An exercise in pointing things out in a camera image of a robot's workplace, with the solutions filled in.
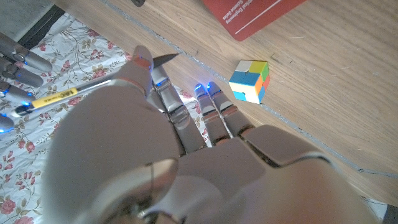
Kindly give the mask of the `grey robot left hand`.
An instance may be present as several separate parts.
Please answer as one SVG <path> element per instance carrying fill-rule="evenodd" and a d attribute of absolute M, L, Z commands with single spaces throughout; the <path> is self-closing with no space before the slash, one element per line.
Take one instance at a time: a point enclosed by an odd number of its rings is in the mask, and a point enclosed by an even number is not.
<path fill-rule="evenodd" d="M 376 223 L 312 144 L 254 126 L 209 83 L 206 144 L 146 47 L 63 119 L 42 176 L 44 223 Z"/>

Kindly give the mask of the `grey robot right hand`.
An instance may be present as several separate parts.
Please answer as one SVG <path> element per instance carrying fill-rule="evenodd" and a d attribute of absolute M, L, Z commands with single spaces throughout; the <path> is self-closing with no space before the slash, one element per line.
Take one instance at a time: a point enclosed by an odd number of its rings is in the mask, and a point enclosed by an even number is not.
<path fill-rule="evenodd" d="M 49 61 L 31 52 L 5 34 L 1 34 L 1 76 L 33 87 L 43 85 L 42 78 L 22 67 L 18 67 L 11 62 L 12 60 L 43 72 L 52 70 L 52 64 Z M 20 104 L 13 113 L 16 117 L 29 114 L 34 109 L 35 96 L 32 93 L 12 86 L 5 81 L 1 81 L 1 98 Z"/>

